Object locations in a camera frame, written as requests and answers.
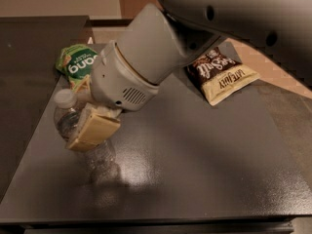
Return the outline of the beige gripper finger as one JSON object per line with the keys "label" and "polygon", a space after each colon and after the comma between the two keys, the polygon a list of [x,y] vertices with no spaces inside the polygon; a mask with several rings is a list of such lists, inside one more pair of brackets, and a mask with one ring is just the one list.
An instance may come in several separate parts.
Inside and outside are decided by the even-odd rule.
{"label": "beige gripper finger", "polygon": [[78,152],[87,152],[96,148],[120,128],[120,114],[121,109],[87,103],[66,148]]}
{"label": "beige gripper finger", "polygon": [[76,79],[74,81],[74,87],[73,91],[75,93],[79,93],[80,91],[87,91],[89,92],[91,90],[90,88],[90,76],[86,75],[83,79]]}

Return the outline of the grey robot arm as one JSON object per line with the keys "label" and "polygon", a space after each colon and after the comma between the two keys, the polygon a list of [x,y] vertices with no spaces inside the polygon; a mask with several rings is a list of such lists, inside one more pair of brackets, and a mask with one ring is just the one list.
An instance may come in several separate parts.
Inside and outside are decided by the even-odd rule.
{"label": "grey robot arm", "polygon": [[158,0],[146,5],[92,66],[87,107],[67,149],[89,151],[138,111],[160,84],[227,38],[240,40],[312,84],[312,0]]}

